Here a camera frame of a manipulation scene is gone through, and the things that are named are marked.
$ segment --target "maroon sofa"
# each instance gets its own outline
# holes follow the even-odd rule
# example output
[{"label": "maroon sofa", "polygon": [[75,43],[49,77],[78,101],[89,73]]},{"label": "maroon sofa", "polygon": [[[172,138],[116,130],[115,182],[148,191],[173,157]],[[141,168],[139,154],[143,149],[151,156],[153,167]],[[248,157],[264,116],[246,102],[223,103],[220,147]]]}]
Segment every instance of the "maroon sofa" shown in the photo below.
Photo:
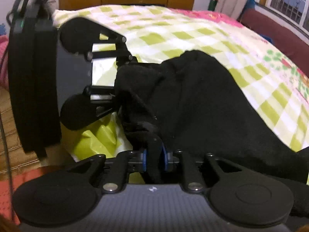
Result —
[{"label": "maroon sofa", "polygon": [[274,46],[309,77],[309,46],[292,31],[254,9],[247,9],[240,22],[257,34],[270,37]]}]

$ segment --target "gray gripper base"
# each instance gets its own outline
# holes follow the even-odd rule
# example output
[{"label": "gray gripper base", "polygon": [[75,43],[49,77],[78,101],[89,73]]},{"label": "gray gripper base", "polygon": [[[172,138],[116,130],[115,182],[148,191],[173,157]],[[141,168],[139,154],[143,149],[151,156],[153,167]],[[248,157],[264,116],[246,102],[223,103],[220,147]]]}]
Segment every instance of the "gray gripper base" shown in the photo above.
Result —
[{"label": "gray gripper base", "polygon": [[22,232],[289,232],[284,225],[241,228],[224,221],[206,199],[188,194],[179,185],[127,185],[117,194],[102,197],[83,219],[59,228],[21,224]]}]

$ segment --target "checkered bedsheet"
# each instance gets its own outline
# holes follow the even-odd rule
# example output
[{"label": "checkered bedsheet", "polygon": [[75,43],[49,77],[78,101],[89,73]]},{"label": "checkered bedsheet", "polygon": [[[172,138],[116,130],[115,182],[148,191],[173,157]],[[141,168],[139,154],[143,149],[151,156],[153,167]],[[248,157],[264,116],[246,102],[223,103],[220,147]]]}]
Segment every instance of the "checkered bedsheet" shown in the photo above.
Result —
[{"label": "checkered bedsheet", "polygon": [[[225,66],[268,127],[294,151],[309,146],[308,78],[262,37],[243,27],[190,18],[157,6],[109,5],[56,11],[54,22],[83,16],[118,31],[140,62],[161,63],[198,49]],[[111,46],[95,45],[93,51]],[[93,63],[93,84],[113,85],[114,59]]]}]

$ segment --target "window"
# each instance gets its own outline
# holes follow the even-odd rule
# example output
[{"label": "window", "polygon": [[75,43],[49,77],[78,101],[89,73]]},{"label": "window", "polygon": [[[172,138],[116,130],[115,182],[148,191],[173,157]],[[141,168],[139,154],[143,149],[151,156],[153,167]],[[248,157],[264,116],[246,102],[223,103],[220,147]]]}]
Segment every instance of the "window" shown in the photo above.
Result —
[{"label": "window", "polygon": [[267,0],[266,6],[276,11],[309,35],[309,0]]}]

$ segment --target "wooden floor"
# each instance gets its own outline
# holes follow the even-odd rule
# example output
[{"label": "wooden floor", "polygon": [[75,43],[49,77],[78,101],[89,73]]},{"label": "wooden floor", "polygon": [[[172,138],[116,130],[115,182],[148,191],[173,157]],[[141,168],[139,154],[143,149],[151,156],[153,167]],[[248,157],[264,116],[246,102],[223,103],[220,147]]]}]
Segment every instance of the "wooden floor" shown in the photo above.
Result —
[{"label": "wooden floor", "polygon": [[[13,175],[40,167],[35,153],[25,154],[20,143],[14,122],[10,94],[0,89],[0,112],[3,121],[5,138],[9,149],[10,165]],[[5,160],[3,141],[0,139],[0,181],[7,179],[7,165]]]}]

